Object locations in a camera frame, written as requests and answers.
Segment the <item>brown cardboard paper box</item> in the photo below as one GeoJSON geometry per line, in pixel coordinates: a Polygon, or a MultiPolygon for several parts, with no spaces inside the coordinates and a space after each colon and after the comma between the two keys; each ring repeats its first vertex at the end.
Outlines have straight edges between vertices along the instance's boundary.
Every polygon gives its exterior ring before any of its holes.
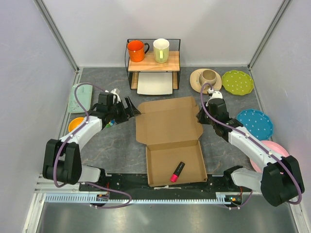
{"type": "Polygon", "coordinates": [[[199,106],[194,97],[143,102],[138,106],[136,140],[146,146],[150,187],[207,181],[207,171],[197,122],[199,106]],[[170,181],[180,162],[185,166],[175,183],[170,181]]]}

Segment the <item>pink marker pen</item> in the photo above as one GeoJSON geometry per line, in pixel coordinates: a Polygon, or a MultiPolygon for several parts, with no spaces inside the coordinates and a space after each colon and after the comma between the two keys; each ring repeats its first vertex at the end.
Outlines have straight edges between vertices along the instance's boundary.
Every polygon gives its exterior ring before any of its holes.
{"type": "Polygon", "coordinates": [[[181,172],[182,172],[184,166],[185,166],[185,163],[184,163],[184,162],[180,162],[180,163],[178,164],[178,166],[176,167],[174,173],[172,174],[172,176],[171,176],[171,178],[170,178],[170,181],[171,181],[172,183],[175,183],[175,182],[178,180],[178,178],[179,178],[179,176],[180,176],[180,174],[181,174],[181,172]]]}

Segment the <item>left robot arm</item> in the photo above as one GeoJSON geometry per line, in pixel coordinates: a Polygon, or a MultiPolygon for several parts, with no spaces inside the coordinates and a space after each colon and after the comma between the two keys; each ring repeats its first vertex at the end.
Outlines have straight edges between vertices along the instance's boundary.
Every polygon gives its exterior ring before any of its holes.
{"type": "Polygon", "coordinates": [[[101,92],[98,102],[87,111],[82,123],[66,136],[47,142],[43,177],[64,184],[78,183],[83,172],[80,152],[89,140],[110,121],[120,124],[141,114],[129,97],[125,97],[125,102],[127,107],[118,100],[117,94],[101,92]]]}

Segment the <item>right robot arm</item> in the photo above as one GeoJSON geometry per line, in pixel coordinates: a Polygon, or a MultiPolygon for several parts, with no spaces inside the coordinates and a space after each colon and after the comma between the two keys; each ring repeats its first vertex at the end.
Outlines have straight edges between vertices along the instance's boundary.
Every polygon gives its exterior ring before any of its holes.
{"type": "Polygon", "coordinates": [[[260,168],[260,172],[241,166],[227,170],[228,176],[222,180],[223,187],[234,191],[242,186],[260,192],[274,207],[285,202],[298,205],[305,191],[298,160],[269,149],[238,120],[230,118],[224,99],[210,98],[201,104],[198,122],[211,125],[218,136],[240,149],[260,168]]]}

